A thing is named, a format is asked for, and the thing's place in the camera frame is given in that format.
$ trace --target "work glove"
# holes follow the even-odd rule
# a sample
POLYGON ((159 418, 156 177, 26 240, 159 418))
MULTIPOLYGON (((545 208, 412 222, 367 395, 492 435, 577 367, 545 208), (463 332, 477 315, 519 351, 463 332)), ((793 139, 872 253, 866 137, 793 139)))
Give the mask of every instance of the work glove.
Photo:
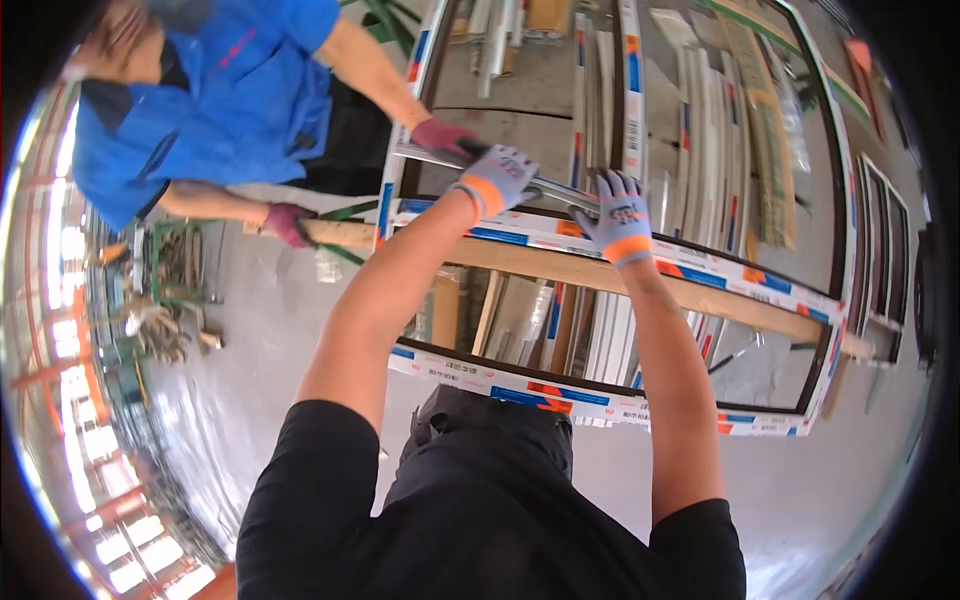
POLYGON ((494 144, 450 189, 462 189, 469 194, 476 210, 476 222, 538 197, 540 192, 527 189, 527 184, 539 169, 525 152, 494 144))
POLYGON ((647 201, 640 196, 639 183, 632 177, 609 170, 606 175, 598 175, 596 181, 599 221, 576 206, 569 209, 570 216, 617 269, 650 256, 653 235, 647 201))
POLYGON ((287 243, 290 248, 315 248, 317 245, 307 235, 300 219, 316 219, 316 212, 290 203, 270 204, 263 227, 287 243))
POLYGON ((423 121, 410 133, 410 141, 422 146, 424 150, 451 158, 458 164, 464 164, 473 156, 459 142, 472 140, 479 142, 480 136, 471 130, 447 125, 437 117, 423 121))

